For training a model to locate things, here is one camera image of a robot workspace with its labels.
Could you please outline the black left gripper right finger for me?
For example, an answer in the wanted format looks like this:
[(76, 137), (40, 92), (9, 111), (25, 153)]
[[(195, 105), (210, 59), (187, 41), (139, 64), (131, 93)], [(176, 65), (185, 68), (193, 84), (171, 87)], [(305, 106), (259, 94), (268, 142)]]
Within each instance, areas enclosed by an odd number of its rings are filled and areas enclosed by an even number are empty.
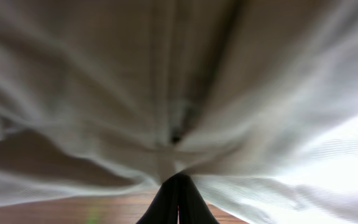
[(219, 224), (200, 195), (192, 179), (179, 174), (178, 196), (180, 224)]

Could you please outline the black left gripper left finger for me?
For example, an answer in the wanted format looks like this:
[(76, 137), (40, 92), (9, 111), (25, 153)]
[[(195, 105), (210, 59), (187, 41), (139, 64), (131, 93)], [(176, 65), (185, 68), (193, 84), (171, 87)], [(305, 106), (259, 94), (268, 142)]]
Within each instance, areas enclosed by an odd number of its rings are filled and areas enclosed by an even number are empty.
[(137, 224), (178, 223), (178, 176), (166, 180)]

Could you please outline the beige shorts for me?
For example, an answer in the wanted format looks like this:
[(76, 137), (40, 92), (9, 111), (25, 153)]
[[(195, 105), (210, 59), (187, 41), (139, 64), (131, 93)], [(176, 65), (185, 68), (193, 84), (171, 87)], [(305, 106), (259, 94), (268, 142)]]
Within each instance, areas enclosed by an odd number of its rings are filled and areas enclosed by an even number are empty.
[(0, 0), (0, 206), (180, 172), (249, 223), (358, 223), (358, 1)]

